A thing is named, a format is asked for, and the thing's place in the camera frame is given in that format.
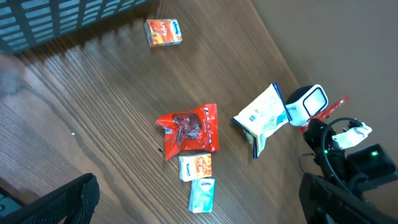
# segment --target white snack bag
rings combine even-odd
[[[257,159],[266,146],[266,139],[291,120],[279,87],[271,84],[261,95],[243,109],[232,122],[243,129]]]

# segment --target small carton box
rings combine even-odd
[[[211,177],[211,154],[180,156],[180,179],[190,181]]]
[[[175,45],[182,41],[180,26],[176,19],[148,19],[144,27],[151,47]]]

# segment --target gray basket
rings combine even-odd
[[[149,0],[0,0],[0,53],[14,54]]]

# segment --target teal object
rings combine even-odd
[[[216,180],[211,178],[192,181],[188,209],[193,213],[212,212]]]

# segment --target food package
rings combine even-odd
[[[180,156],[180,179],[191,181],[211,177],[211,154]]]
[[[156,124],[165,129],[166,159],[182,150],[218,151],[216,104],[203,105],[187,112],[161,116]]]
[[[181,43],[180,26],[176,19],[148,19],[144,28],[151,47]]]
[[[232,122],[243,129],[257,159],[266,146],[266,139],[291,120],[276,83],[243,109]]]
[[[193,213],[212,212],[216,180],[196,179],[192,181],[188,209]]]

